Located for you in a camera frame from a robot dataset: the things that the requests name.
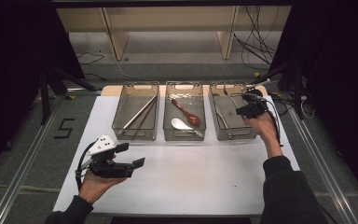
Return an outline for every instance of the transparent tray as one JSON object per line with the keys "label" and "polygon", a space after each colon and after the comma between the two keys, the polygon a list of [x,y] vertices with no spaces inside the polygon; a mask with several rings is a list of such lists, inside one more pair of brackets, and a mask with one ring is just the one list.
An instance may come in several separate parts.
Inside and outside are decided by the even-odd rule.
{"label": "transparent tray", "polygon": [[[172,104],[176,100],[189,113],[200,118],[200,124],[188,122],[186,113]],[[180,119],[192,130],[178,130],[172,126],[172,119]],[[166,141],[203,141],[205,135],[205,108],[202,84],[198,81],[167,82],[163,130]]]}
{"label": "transparent tray", "polygon": [[209,101],[213,115],[214,128],[217,140],[234,140],[255,138],[256,134],[252,127],[246,125],[241,116],[237,115],[236,106],[224,93],[226,85],[227,94],[238,107],[245,106],[241,94],[245,83],[242,81],[213,82],[210,85]]}
{"label": "transparent tray", "polygon": [[118,140],[156,140],[158,82],[123,85],[112,129]]}

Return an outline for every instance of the white tabletop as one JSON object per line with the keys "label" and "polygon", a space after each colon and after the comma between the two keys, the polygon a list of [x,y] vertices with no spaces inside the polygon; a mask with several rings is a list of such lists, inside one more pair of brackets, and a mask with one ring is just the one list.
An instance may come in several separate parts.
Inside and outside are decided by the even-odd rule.
{"label": "white tabletop", "polygon": [[[164,98],[159,103],[156,141],[130,142],[116,162],[131,163],[145,157],[145,165],[132,178],[112,187],[94,204],[93,213],[117,216],[252,216],[264,208],[263,162],[267,159],[262,140],[218,141],[208,97],[204,98],[207,129],[202,142],[166,142],[162,130]],[[77,152],[54,211],[64,211],[78,194],[75,169],[89,143],[108,134],[120,143],[111,128],[117,96],[95,101]],[[283,154],[299,170],[281,125]]]}

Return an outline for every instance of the wooden spoon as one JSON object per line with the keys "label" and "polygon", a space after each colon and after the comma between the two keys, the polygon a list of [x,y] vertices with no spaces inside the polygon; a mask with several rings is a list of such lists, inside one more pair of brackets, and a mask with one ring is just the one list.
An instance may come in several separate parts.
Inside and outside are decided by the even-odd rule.
{"label": "wooden spoon", "polygon": [[178,107],[179,109],[181,109],[183,112],[186,113],[187,121],[189,123],[191,123],[191,124],[201,124],[201,119],[199,117],[197,117],[196,115],[193,115],[193,114],[189,113],[188,111],[186,111],[184,108],[182,108],[181,105],[179,105],[179,103],[176,100],[172,99],[171,103],[173,105],[176,105],[176,107]]}

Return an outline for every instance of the floor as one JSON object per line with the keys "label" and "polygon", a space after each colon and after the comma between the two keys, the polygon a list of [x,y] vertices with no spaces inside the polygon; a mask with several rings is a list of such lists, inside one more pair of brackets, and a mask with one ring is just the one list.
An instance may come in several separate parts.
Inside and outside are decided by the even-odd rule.
{"label": "floor", "polygon": [[[240,39],[248,35],[237,33]],[[268,36],[266,43],[276,49],[281,33],[262,35]],[[255,74],[265,74],[269,67],[247,51],[242,54],[237,41],[233,42],[230,59],[223,60],[215,32],[131,33],[123,59],[118,63],[113,60],[105,34],[70,34],[70,39],[79,62],[83,63],[86,81],[99,88],[148,79],[164,82],[196,77],[205,83],[226,79],[252,81]],[[275,77],[266,85],[268,91],[278,91],[274,82],[278,79]],[[70,89],[78,88],[71,82],[65,84]],[[13,138],[12,149],[0,155],[0,205],[7,205],[1,223],[42,223],[51,212],[97,95],[98,92],[76,90],[65,97],[51,93],[53,119],[45,126],[40,125],[41,103],[35,99]],[[337,154],[317,111],[312,119],[298,120],[292,109],[286,111],[290,105],[278,100],[275,105],[282,113],[281,121],[300,169],[320,204],[337,223],[358,223],[358,182]],[[305,104],[304,109],[310,117],[310,105]],[[59,138],[68,134],[60,129],[68,128],[65,125],[72,129],[70,136]],[[8,195],[11,189],[17,193]],[[12,199],[9,203],[4,201],[10,198],[7,195]],[[110,218],[89,216],[87,223],[109,223]],[[258,223],[259,217],[252,217],[252,222]]]}

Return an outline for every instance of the spoon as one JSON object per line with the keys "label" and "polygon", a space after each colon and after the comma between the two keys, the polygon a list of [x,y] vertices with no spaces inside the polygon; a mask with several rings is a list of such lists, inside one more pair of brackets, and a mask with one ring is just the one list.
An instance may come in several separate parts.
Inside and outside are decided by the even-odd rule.
{"label": "spoon", "polygon": [[182,108],[181,105],[179,105],[179,103],[176,100],[172,99],[171,103],[173,105],[176,105],[176,107],[178,107],[179,109],[181,109],[183,112],[186,113],[187,121],[189,123],[191,123],[191,124],[201,124],[201,119],[199,117],[197,117],[196,115],[193,115],[193,114],[189,113],[188,111],[186,111],[184,108]]}
{"label": "spoon", "polygon": [[183,130],[183,131],[185,130],[194,131],[199,137],[203,137],[203,134],[200,131],[188,127],[181,119],[172,119],[171,124],[175,129]]}

